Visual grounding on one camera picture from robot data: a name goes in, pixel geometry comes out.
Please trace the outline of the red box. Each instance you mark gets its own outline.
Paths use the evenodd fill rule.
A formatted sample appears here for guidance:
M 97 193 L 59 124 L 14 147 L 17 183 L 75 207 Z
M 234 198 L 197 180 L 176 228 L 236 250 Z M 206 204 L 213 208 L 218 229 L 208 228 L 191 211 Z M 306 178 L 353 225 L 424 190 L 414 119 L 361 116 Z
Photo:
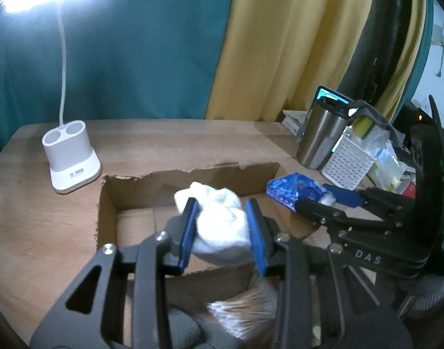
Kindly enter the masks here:
M 416 185 L 413 181 L 410 181 L 404 191 L 402 192 L 402 196 L 414 199 L 416 195 Z

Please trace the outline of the grey cloth on basket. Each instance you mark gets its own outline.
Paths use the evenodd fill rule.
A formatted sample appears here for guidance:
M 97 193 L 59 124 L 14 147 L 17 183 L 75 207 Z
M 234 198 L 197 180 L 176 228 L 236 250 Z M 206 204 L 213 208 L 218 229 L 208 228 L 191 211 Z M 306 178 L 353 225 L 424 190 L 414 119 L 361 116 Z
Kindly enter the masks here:
M 394 146 L 400 147 L 403 144 L 404 134 L 397 131 L 379 111 L 366 101 L 356 100 L 349 102 L 347 106 L 348 110 L 355 110 L 348 119 L 349 124 L 354 123 L 358 118 L 368 117 L 374 124 L 389 132 L 389 139 Z

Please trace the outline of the yellow curtain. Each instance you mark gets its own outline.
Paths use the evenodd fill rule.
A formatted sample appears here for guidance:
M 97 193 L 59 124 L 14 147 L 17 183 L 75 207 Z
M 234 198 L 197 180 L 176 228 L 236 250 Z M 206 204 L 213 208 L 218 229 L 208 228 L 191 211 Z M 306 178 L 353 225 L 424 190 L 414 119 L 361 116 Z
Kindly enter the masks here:
M 206 118 L 274 121 L 338 87 L 372 0 L 232 0 Z

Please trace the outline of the stainless steel tumbler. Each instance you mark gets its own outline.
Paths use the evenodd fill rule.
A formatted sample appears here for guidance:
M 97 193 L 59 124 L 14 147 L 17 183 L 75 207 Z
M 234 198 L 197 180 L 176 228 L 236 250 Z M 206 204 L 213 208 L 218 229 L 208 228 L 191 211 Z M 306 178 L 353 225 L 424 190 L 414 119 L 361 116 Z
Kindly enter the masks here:
M 346 128 L 348 111 L 348 103 L 328 97 L 314 104 L 298 145 L 297 159 L 302 166 L 321 167 Z

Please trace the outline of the yellow green sponge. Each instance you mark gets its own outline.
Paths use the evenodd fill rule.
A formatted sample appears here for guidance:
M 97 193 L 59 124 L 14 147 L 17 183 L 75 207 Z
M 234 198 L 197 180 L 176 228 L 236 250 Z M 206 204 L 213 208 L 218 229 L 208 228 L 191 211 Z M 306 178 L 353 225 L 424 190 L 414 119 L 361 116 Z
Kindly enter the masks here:
M 364 139 L 368 135 L 368 132 L 373 128 L 373 126 L 374 121 L 371 118 L 359 117 L 352 124 L 352 129 L 357 137 Z

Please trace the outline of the smartphone with lit screen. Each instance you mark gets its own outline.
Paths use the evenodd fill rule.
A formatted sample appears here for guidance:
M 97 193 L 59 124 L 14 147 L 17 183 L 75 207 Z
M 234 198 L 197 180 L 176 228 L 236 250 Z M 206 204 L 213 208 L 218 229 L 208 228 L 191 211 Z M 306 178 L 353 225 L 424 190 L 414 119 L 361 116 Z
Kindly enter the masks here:
M 332 99 L 336 101 L 343 102 L 345 104 L 349 104 L 352 102 L 352 99 L 346 97 L 345 95 L 342 95 L 341 93 L 338 93 L 338 91 L 334 91 L 330 88 L 327 88 L 325 86 L 319 86 L 316 89 L 316 93 L 313 98 L 312 105 L 315 105 L 322 99 Z

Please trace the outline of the clear plastic bags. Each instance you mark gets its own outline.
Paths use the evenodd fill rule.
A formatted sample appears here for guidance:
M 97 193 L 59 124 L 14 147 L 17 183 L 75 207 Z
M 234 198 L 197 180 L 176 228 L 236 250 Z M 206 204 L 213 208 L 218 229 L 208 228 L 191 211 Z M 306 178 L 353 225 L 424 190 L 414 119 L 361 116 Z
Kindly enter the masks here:
M 389 132 L 374 125 L 362 144 L 365 152 L 374 159 L 367 173 L 369 178 L 382 190 L 396 191 L 407 165 L 398 160 Z

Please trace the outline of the blue Vinda tissue pack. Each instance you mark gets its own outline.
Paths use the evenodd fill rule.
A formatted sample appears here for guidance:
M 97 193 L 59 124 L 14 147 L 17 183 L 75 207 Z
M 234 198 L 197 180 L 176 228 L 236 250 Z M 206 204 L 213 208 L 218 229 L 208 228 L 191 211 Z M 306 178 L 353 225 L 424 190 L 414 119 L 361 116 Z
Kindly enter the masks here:
M 266 185 L 266 194 L 292 211 L 295 211 L 295 203 L 299 199 L 308 199 L 324 206 L 333 206 L 336 202 L 333 193 L 322 184 L 298 172 L 270 180 Z

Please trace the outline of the white desk lamp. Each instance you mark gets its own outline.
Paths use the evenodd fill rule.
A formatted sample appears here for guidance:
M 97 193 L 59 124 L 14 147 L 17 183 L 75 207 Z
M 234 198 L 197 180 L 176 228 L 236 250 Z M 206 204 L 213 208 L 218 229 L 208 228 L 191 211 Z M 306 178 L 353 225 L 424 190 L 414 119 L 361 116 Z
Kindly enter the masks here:
M 56 21 L 61 46 L 61 93 L 58 126 L 47 131 L 42 145 L 47 157 L 52 188 L 60 195 L 69 194 L 92 183 L 102 172 L 100 159 L 89 140 L 86 123 L 67 122 L 64 118 L 67 84 L 66 29 L 62 8 L 65 0 L 1 0 L 9 14 L 27 12 L 37 6 L 56 4 Z

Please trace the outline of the bag of cotton swabs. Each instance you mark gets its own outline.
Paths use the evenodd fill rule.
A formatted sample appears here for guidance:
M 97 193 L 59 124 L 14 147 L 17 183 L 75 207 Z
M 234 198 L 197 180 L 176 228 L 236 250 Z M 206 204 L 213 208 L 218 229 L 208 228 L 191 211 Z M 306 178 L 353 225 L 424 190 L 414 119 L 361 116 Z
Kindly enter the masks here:
M 206 308 L 227 333 L 247 343 L 272 327 L 277 298 L 273 283 L 254 273 L 246 291 L 227 300 L 207 303 Z

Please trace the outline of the open cardboard box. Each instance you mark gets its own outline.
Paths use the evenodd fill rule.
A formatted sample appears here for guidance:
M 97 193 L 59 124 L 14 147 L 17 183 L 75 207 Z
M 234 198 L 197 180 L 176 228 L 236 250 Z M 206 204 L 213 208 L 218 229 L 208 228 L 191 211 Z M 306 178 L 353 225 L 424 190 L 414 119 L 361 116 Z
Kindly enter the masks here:
M 265 194 L 266 184 L 285 176 L 276 162 L 223 164 L 206 169 L 152 172 L 143 177 L 105 176 L 100 191 L 96 242 L 118 247 L 139 244 L 178 215 L 174 193 L 193 181 L 213 188 L 228 188 L 242 200 L 257 200 L 264 216 L 276 220 L 280 229 L 301 238 L 314 232 L 311 223 Z M 196 256 L 180 277 L 166 280 L 167 301 L 188 314 L 202 314 L 210 302 L 226 300 L 247 290 L 254 265 L 215 266 Z

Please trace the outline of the white perforated plastic basket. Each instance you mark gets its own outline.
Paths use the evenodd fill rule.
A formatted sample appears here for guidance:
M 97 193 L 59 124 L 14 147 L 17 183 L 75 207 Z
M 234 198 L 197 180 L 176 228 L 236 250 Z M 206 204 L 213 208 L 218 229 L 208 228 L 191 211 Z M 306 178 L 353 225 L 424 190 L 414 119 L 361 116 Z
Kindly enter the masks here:
M 321 169 L 322 176 L 336 187 L 355 190 L 376 161 L 363 150 L 359 140 L 351 128 L 346 129 Z

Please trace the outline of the white and grey sock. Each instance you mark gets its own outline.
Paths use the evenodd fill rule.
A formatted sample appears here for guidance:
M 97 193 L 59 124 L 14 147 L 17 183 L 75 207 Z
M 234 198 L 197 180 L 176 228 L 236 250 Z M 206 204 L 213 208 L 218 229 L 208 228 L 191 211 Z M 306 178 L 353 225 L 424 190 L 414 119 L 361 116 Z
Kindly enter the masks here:
M 230 189 L 193 181 L 174 193 L 178 212 L 194 198 L 200 210 L 191 253 L 214 266 L 240 266 L 253 261 L 250 229 L 241 199 Z

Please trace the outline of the teal curtain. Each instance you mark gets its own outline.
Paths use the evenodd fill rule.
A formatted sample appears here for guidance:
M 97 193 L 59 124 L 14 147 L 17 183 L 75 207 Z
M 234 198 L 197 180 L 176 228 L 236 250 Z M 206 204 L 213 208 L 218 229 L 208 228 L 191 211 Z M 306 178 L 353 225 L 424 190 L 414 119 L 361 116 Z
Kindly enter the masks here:
M 232 0 L 66 0 L 64 118 L 202 119 Z M 26 124 L 59 121 L 56 4 L 0 0 L 0 153 Z

